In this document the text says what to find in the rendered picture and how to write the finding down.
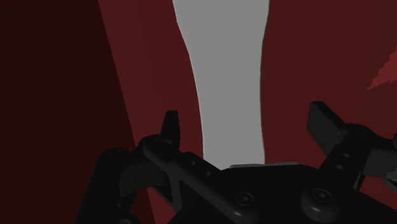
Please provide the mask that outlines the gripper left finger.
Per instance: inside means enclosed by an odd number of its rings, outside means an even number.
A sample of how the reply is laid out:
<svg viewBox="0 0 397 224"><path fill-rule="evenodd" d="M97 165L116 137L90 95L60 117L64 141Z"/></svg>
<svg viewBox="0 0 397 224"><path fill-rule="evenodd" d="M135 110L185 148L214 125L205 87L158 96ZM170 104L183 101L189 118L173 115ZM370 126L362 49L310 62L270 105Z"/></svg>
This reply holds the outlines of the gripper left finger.
<svg viewBox="0 0 397 224"><path fill-rule="evenodd" d="M220 171L192 152L183 153L176 110L165 113L159 134L140 140L131 152L101 153L74 224L148 224L131 213L140 190L152 188L175 215L167 224L230 224L203 193L202 182Z"/></svg>

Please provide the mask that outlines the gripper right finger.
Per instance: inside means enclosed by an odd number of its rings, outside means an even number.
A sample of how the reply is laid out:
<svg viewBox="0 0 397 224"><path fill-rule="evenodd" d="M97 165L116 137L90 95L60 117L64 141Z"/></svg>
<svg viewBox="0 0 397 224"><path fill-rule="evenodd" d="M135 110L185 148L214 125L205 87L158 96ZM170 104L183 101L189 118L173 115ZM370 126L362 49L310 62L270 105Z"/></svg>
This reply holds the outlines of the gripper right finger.
<svg viewBox="0 0 397 224"><path fill-rule="evenodd" d="M307 188L337 197L366 197L363 176L386 178L397 170L397 139L379 136L365 125L346 123L324 102L311 102L307 131L326 155Z"/></svg>

